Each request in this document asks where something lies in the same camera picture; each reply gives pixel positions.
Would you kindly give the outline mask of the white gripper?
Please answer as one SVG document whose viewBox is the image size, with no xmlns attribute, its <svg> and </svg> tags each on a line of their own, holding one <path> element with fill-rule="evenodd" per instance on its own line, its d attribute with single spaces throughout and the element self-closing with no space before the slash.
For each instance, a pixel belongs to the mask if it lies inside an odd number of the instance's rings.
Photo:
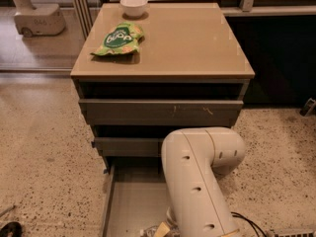
<svg viewBox="0 0 316 237">
<path fill-rule="evenodd" d="M 181 237 L 176 216 L 171 207 L 166 211 L 166 222 L 161 222 L 158 226 L 154 237 Z"/>
</svg>

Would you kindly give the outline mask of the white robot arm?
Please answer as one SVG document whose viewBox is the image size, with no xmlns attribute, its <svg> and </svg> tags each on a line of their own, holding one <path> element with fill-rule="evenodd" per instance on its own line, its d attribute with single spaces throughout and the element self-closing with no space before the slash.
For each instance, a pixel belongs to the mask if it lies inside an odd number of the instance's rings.
<svg viewBox="0 0 316 237">
<path fill-rule="evenodd" d="M 175 130 L 165 137 L 161 158 L 180 237 L 241 237 L 216 180 L 245 158 L 245 142 L 236 131 Z"/>
</svg>

